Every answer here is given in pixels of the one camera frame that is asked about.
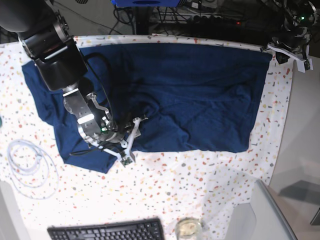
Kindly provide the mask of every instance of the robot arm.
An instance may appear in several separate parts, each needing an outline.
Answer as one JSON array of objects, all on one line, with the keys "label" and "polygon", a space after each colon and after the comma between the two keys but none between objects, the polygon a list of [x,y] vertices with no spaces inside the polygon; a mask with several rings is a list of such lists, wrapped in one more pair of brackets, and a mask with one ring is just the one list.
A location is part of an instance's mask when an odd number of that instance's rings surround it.
[{"label": "robot arm", "polygon": [[278,3],[284,12],[284,23],[282,31],[273,34],[267,48],[276,52],[279,64],[293,58],[300,72],[313,70],[309,43],[312,39],[311,28],[315,27],[319,18],[316,7],[309,0],[279,0]]},{"label": "robot arm", "polygon": [[[47,87],[63,90],[65,109],[75,115],[79,134],[89,146],[116,156],[124,166],[134,162],[131,147],[143,119],[136,117],[119,127],[109,109],[98,104],[92,83],[84,77],[85,60],[51,1],[0,0],[0,26],[18,34]],[[108,148],[115,145],[121,150]]]}]

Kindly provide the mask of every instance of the navy blue towel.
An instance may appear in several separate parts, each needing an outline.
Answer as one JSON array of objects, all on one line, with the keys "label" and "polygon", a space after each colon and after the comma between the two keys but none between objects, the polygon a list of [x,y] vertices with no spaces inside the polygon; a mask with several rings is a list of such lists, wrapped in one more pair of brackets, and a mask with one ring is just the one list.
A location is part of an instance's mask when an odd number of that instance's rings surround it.
[{"label": "navy blue towel", "polygon": [[[86,56],[101,53],[110,62],[113,77],[99,58],[89,60],[109,94],[115,118],[128,112],[143,114],[141,136],[133,150],[182,152],[189,150],[243,152],[249,147],[265,84],[267,53],[195,44],[119,44],[81,49]],[[39,117],[54,126],[59,153],[66,164],[106,173],[115,158],[87,150],[76,118],[63,105],[61,91],[50,92],[29,62],[22,68]],[[99,82],[86,74],[105,100]]]}]

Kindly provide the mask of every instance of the white cable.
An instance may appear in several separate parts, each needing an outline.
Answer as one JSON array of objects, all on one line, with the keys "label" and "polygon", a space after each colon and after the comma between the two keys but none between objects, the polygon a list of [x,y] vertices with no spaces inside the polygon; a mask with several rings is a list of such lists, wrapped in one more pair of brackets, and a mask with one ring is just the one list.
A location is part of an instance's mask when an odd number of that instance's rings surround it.
[{"label": "white cable", "polygon": [[[34,163],[30,167],[28,167],[28,166],[21,167],[20,164],[16,163],[14,160],[14,157],[15,157],[17,151],[21,148],[28,148],[34,152],[35,160],[34,160]],[[23,195],[29,199],[45,200],[45,199],[50,198],[51,196],[53,196],[56,193],[56,191],[58,190],[58,186],[59,186],[58,170],[57,170],[57,167],[56,167],[54,161],[52,160],[52,158],[42,148],[34,145],[32,142],[27,141],[27,140],[23,140],[23,139],[14,140],[9,144],[9,146],[7,148],[7,158],[8,158],[8,162],[11,167],[11,172],[12,172],[12,175],[14,176],[14,178],[24,187],[31,188],[31,189],[38,189],[38,188],[41,188],[43,185],[45,185],[48,178],[50,177],[49,162],[51,162],[52,166],[54,167],[55,173],[56,173],[57,182],[56,182],[56,188],[54,189],[54,192],[51,193],[49,196],[33,197],[33,196],[26,195],[19,190],[19,188],[17,187],[13,178],[11,177],[10,179],[12,180],[13,185],[14,185],[15,189],[18,191],[18,193],[20,193],[21,195]],[[32,175],[36,174],[39,170],[41,170],[42,160],[45,162],[46,169],[47,169],[47,174],[46,174],[46,176],[43,176],[43,181],[38,185],[30,185],[30,184],[24,183],[23,177],[32,176]]]}]

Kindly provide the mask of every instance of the computer equipment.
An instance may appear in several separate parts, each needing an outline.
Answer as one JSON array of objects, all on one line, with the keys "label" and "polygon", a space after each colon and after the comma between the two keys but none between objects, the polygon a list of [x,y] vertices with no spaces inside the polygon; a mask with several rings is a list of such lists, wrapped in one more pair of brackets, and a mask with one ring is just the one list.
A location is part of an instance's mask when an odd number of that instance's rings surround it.
[{"label": "computer equipment", "polygon": [[0,240],[31,240],[9,183],[0,181]]},{"label": "computer equipment", "polygon": [[158,218],[115,224],[51,227],[52,240],[165,240]]},{"label": "computer equipment", "polygon": [[178,7],[187,0],[112,0],[118,7]]}]

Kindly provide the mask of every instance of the white tablecloth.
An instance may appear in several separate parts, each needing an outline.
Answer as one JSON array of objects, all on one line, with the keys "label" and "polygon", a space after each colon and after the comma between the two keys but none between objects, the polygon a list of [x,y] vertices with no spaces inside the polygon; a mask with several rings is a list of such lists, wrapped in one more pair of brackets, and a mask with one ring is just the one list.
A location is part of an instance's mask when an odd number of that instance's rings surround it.
[{"label": "white tablecloth", "polygon": [[[105,44],[175,43],[204,44],[259,51],[257,46],[219,40],[175,36],[75,37],[81,47]],[[248,203],[256,179],[269,184],[276,164],[286,121],[293,62],[279,65],[273,56],[246,152],[135,152],[136,164],[119,162],[108,174],[66,165],[61,159],[53,127],[38,117],[26,86],[21,65],[28,61],[18,43],[0,45],[0,180],[10,180],[7,147],[15,139],[41,146],[54,160],[59,182],[50,175],[40,189],[21,187],[24,194],[49,199],[29,199],[16,190],[24,223],[33,229],[48,226],[104,224],[159,217],[167,240],[175,239],[174,227],[185,217],[201,219],[204,236],[223,239],[233,209]],[[24,163],[33,156],[25,155]],[[30,181],[37,182],[35,177]]]}]

